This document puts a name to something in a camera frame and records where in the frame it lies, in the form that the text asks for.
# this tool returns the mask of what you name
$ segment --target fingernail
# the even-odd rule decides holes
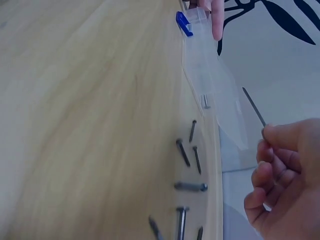
[[[261,165],[261,164],[264,164],[265,163],[265,161],[260,161],[259,163],[258,163],[258,167]]]
[[[261,135],[262,135],[263,140],[266,140],[264,130],[265,130],[265,128],[262,128]]]

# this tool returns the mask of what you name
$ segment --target nail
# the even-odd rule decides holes
[[[196,240],[202,240],[203,232],[204,232],[204,227],[202,226],[198,230],[198,237],[196,238]]]
[[[182,145],[182,139],[181,138],[178,138],[176,141],[175,141],[178,149],[180,150],[180,153],[182,154],[182,157],[184,159],[184,162],[185,164],[190,168],[190,162],[189,162],[189,159],[187,157],[187,154],[186,154],[186,151],[184,149],[184,146]]]
[[[266,140],[264,131],[265,131],[265,128],[262,128],[261,135],[262,135],[263,140]]]
[[[265,161],[260,161],[259,163],[258,163],[258,167],[261,165],[261,164],[264,164],[265,163]]]
[[[192,127],[191,127],[191,132],[190,132],[190,137],[189,137],[189,143],[191,143],[192,139],[194,138],[194,132],[195,132],[196,123],[197,123],[196,120],[192,121]]]
[[[198,155],[198,147],[194,146],[192,147],[193,151],[194,151],[194,155],[195,155],[195,160],[196,160],[196,166],[198,168],[198,172],[201,175],[201,166],[200,166],[200,161],[199,161],[199,155]]]
[[[176,210],[179,212],[179,230],[177,240],[185,239],[186,217],[189,209],[190,208],[188,206],[180,206],[176,208]]]
[[[179,191],[206,192],[208,185],[206,183],[194,184],[178,181],[174,184],[174,188]]]

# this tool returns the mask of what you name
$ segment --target black leaf pattern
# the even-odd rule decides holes
[[[283,30],[306,43],[316,45],[299,23],[297,23],[297,21],[283,8],[268,0],[261,1],[273,20],[283,28]]]
[[[320,19],[315,11],[304,0],[293,0],[295,5],[310,19],[320,31]]]
[[[247,12],[249,12],[249,11],[252,10],[252,9],[254,9],[254,5],[253,5],[252,7],[250,7],[250,8],[247,8],[247,9],[245,9],[245,10],[243,10],[243,11],[241,11],[241,12],[235,14],[235,15],[233,15],[233,16],[228,17],[226,20],[224,20],[223,29],[225,29],[226,25],[227,25],[228,23],[230,23],[232,20],[234,20],[234,19],[236,19],[236,18],[238,18],[238,17],[246,14]],[[221,40],[218,42],[218,48],[217,48],[217,50],[216,50],[219,56],[220,56],[220,54],[221,54],[221,52],[222,52],[222,41],[223,41],[223,39],[221,39]]]

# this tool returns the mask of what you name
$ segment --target metal nail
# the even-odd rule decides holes
[[[184,240],[185,238],[185,228],[186,228],[186,216],[187,211],[190,210],[188,206],[177,207],[176,210],[179,212],[179,229],[177,240]]]
[[[182,139],[181,138],[178,138],[176,141],[175,141],[178,149],[180,150],[181,154],[182,154],[182,157],[185,161],[185,164],[190,168],[190,162],[189,162],[189,159],[187,157],[187,154],[186,154],[186,151],[184,149],[184,146],[182,145]]]
[[[203,95],[203,101],[204,101],[204,108],[205,109],[210,109],[211,107],[208,105],[207,94]]]
[[[160,230],[156,224],[156,221],[151,217],[149,216],[149,225],[153,231],[153,234],[156,238],[156,240],[164,240],[164,238],[162,237],[162,234],[160,233]]]
[[[194,184],[178,181],[174,184],[174,188],[179,191],[206,192],[208,190],[208,185],[206,183]]]
[[[192,149],[194,151],[196,166],[198,167],[198,172],[201,175],[202,171],[201,171],[201,166],[200,166],[200,161],[199,161],[199,156],[198,156],[198,147],[194,146]]]
[[[202,234],[204,233],[204,227],[200,227],[198,230],[198,237],[196,238],[196,240],[201,240],[202,239]]]
[[[197,123],[196,120],[192,121],[192,127],[191,127],[191,132],[190,132],[190,137],[189,137],[189,143],[191,143],[192,139],[194,138],[194,132],[195,132],[196,123]]]

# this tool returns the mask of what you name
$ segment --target wood grain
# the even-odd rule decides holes
[[[1,238],[222,239],[217,122],[183,72],[176,0],[9,0],[0,5]],[[197,174],[191,145],[200,149]],[[191,168],[177,151],[186,143]],[[208,182],[177,193],[177,180]]]

